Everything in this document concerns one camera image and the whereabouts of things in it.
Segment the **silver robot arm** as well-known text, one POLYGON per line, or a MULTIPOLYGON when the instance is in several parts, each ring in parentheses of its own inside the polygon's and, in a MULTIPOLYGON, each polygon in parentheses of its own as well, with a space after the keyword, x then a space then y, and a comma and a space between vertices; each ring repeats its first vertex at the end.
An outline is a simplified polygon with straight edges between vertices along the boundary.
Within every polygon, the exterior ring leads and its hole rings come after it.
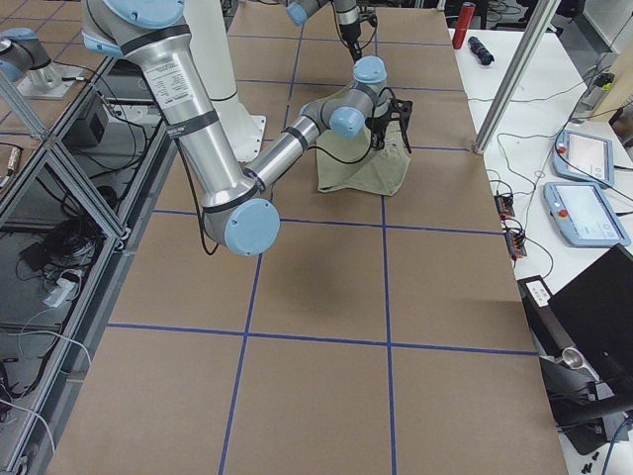
POLYGON ((257 255, 273 244, 280 217, 263 194, 322 134, 351 140, 386 128, 386 66, 366 55, 355 61, 346 89, 306 104, 278 139, 241 167, 228 136, 233 127, 210 95, 234 82, 219 2, 84 1, 81 7, 85 46, 142 72, 168 135, 204 191, 201 232, 236 254, 257 255))
POLYGON ((360 9, 355 0, 296 0, 289 1, 285 11, 296 26, 304 25, 313 15, 330 5, 337 34, 354 61, 362 57, 360 9))

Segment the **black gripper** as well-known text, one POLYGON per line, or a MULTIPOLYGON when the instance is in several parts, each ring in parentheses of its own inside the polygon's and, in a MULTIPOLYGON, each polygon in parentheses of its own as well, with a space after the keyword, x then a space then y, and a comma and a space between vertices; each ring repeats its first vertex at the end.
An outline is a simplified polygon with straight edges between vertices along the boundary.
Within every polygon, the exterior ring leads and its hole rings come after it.
POLYGON ((358 43, 361 36, 360 22, 356 20, 349 24, 339 23, 338 27, 343 41, 349 45, 352 60, 359 60, 363 55, 362 47, 358 43))
POLYGON ((374 116, 369 119, 369 130, 372 134, 372 149, 383 149, 385 147, 385 133, 391 121, 391 115, 392 113, 387 111, 382 115, 374 116))

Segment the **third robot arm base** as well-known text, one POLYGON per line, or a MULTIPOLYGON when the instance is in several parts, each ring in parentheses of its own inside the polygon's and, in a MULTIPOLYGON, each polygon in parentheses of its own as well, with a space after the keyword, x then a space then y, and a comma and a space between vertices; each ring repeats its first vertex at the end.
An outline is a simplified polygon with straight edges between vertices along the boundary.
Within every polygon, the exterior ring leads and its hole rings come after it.
POLYGON ((52 61, 39 37, 28 28, 1 33, 1 72, 29 99, 62 99, 84 68, 52 61))

